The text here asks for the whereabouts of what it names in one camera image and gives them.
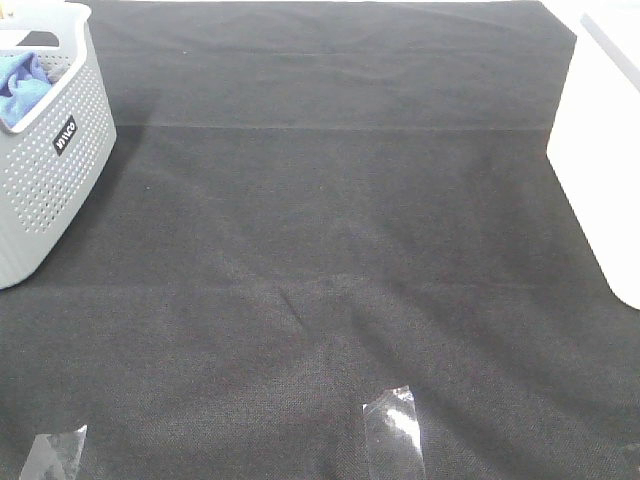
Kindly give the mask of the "grey perforated laundry basket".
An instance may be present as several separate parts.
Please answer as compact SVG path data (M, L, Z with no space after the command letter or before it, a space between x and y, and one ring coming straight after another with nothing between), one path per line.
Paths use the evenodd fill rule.
M33 274L82 207L117 135L94 49L91 9L63 1L18 1L4 31L49 32L53 46L16 45L60 71L51 90L14 127L1 127L1 286Z

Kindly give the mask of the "white plastic storage bin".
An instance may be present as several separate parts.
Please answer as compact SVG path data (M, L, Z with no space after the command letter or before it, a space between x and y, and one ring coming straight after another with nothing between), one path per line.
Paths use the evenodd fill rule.
M639 4L580 18L547 156L611 291L639 306Z

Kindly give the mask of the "blue microfibre towel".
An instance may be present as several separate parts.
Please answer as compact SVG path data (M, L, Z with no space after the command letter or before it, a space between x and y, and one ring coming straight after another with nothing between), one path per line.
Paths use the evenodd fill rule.
M51 90L35 52L1 58L1 120L13 128Z

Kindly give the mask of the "black table cloth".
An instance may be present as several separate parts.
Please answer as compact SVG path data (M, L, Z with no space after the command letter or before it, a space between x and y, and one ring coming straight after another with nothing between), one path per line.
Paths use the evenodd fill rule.
M431 479L628 479L639 314L546 157L575 35L537 2L94 1L117 130L1 295L1 475L364 479L408 386Z

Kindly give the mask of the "clear tape strip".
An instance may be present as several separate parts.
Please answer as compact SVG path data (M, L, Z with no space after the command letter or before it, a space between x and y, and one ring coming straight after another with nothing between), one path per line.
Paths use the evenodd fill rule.
M369 478L425 480L421 431L408 386L384 390L362 406Z
M87 425L66 433L38 434L20 472L20 480L75 480Z

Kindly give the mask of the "clear tape strip left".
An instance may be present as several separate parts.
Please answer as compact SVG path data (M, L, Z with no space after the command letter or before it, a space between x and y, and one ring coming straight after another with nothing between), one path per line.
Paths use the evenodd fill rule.
M20 480L75 480L87 425L66 433L38 434L20 472Z

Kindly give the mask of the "clear tape strip centre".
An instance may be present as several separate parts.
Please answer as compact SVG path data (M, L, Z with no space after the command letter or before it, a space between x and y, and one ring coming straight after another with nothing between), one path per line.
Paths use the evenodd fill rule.
M384 390L362 406L369 478L425 480L421 431L408 386Z

